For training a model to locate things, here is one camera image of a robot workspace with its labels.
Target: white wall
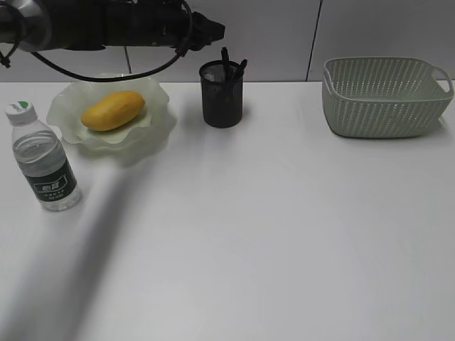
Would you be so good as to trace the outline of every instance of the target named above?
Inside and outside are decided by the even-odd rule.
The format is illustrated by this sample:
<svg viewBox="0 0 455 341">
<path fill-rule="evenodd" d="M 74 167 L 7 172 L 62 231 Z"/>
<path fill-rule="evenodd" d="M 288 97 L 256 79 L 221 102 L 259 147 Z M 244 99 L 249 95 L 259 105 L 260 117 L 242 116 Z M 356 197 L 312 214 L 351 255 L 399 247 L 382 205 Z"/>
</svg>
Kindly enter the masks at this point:
<svg viewBox="0 0 455 341">
<path fill-rule="evenodd" d="M 249 59 L 246 80 L 305 80 L 319 0 L 189 2 L 194 11 L 227 26 L 225 39 L 202 51 L 188 52 L 157 76 L 161 81 L 197 81 L 199 67 L 219 59 L 223 46 L 229 48 L 233 60 Z M 455 76 L 454 13 L 454 0 L 323 0 L 309 80 L 322 79 L 326 60 L 359 55 L 421 58 Z M 152 69 L 173 55 L 170 48 L 128 51 L 133 72 Z M 44 54 L 84 75 L 127 72 L 123 48 Z M 0 67 L 0 82 L 68 80 L 23 52 L 13 56 L 11 69 Z"/>
<path fill-rule="evenodd" d="M 324 0 L 309 80 L 337 57 L 424 59 L 455 76 L 454 0 Z"/>
<path fill-rule="evenodd" d="M 246 80 L 304 80 L 308 68 L 319 0 L 191 0 L 194 11 L 226 25 L 225 39 L 191 51 L 160 80 L 198 81 L 199 67 L 220 59 L 226 46 L 233 60 L 249 60 Z M 157 66 L 172 50 L 129 48 L 134 72 Z"/>
<path fill-rule="evenodd" d="M 9 46 L 3 44 L 2 51 Z M 81 75 L 98 75 L 103 72 L 128 73 L 123 48 L 103 51 L 54 50 L 43 52 L 49 60 Z M 0 65 L 0 82 L 69 82 L 72 79 L 54 71 L 30 53 L 16 51 L 11 57 L 11 67 Z"/>
<path fill-rule="evenodd" d="M 309 61 L 319 0 L 190 0 L 194 11 L 227 26 L 225 39 L 199 52 L 189 52 L 166 72 L 163 81 L 198 80 L 202 64 L 220 58 L 227 46 L 232 59 L 248 58 L 248 80 L 303 80 Z M 122 48 L 102 52 L 56 50 L 44 53 L 57 64 L 84 75 L 126 72 Z M 167 61 L 170 48 L 130 48 L 134 72 L 150 70 Z M 12 57 L 11 69 L 0 68 L 0 82 L 66 81 L 28 53 Z"/>
</svg>

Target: basket handle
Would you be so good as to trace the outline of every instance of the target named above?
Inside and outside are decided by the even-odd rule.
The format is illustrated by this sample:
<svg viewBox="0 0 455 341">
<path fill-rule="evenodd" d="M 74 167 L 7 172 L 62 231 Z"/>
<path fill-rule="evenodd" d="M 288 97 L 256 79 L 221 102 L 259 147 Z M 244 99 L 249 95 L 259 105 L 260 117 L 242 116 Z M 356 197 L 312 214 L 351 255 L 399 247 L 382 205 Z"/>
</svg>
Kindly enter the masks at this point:
<svg viewBox="0 0 455 341">
<path fill-rule="evenodd" d="M 451 94 L 453 96 L 454 95 L 454 85 L 452 84 L 449 74 L 445 70 L 443 70 L 437 66 L 433 66 L 433 72 L 434 71 L 438 71 L 441 75 L 444 76 L 444 80 L 447 81 L 447 83 L 449 83 L 449 91 L 446 91 L 446 93 Z"/>
<path fill-rule="evenodd" d="M 328 93 L 332 96 L 335 91 L 332 84 L 332 78 L 330 77 L 327 69 L 324 70 L 324 84 L 326 85 Z"/>
</svg>

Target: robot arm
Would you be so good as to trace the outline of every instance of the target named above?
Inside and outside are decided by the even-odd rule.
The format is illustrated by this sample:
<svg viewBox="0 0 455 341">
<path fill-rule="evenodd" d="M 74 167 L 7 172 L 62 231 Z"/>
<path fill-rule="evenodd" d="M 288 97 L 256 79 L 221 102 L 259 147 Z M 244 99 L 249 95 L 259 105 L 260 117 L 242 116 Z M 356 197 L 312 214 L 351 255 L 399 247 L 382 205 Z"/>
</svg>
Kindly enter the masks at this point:
<svg viewBox="0 0 455 341">
<path fill-rule="evenodd" d="M 0 1 L 0 42 L 15 43 L 42 61 L 36 52 L 106 46 L 168 46 L 181 57 L 223 39 L 224 32 L 182 0 Z"/>
</svg>

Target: plastic basket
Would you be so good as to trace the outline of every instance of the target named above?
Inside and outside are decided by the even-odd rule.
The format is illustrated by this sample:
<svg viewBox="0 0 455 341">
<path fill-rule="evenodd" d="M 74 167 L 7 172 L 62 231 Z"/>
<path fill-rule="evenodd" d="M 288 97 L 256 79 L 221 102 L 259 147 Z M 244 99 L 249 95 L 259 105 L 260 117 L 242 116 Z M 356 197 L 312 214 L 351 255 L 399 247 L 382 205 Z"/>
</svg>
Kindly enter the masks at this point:
<svg viewBox="0 0 455 341">
<path fill-rule="evenodd" d="M 435 72 L 449 83 L 445 91 Z M 424 134 L 454 98 L 443 69 L 413 58 L 337 58 L 326 62 L 323 109 L 341 136 L 389 139 Z"/>
</svg>

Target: yellow mango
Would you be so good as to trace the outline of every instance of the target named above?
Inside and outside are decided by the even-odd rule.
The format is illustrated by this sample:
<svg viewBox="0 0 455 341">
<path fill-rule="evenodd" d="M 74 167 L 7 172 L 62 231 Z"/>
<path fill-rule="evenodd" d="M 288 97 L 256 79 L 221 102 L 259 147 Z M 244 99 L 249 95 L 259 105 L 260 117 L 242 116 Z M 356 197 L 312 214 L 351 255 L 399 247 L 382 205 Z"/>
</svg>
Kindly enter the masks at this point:
<svg viewBox="0 0 455 341">
<path fill-rule="evenodd" d="M 134 119 L 144 105 L 144 98 L 138 92 L 131 90 L 112 92 L 87 108 L 80 121 L 95 131 L 112 130 Z"/>
</svg>

